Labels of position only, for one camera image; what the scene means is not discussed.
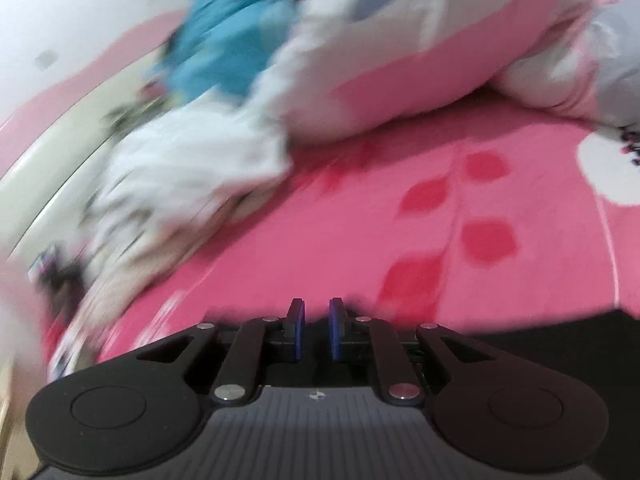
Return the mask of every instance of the red fabric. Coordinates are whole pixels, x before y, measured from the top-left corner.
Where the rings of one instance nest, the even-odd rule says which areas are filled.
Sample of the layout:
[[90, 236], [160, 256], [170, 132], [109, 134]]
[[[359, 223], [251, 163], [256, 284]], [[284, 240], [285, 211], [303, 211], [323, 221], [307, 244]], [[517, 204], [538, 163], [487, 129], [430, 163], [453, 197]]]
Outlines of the red fabric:
[[[140, 297], [102, 358], [207, 313], [284, 314], [295, 297], [309, 318], [341, 296], [396, 324], [436, 320], [454, 330], [593, 314], [614, 302], [616, 280], [596, 196], [575, 158], [590, 133], [487, 93], [294, 150], [295, 172], [271, 204]], [[604, 210], [620, 295], [640, 305], [638, 252], [626, 244], [639, 210]]]

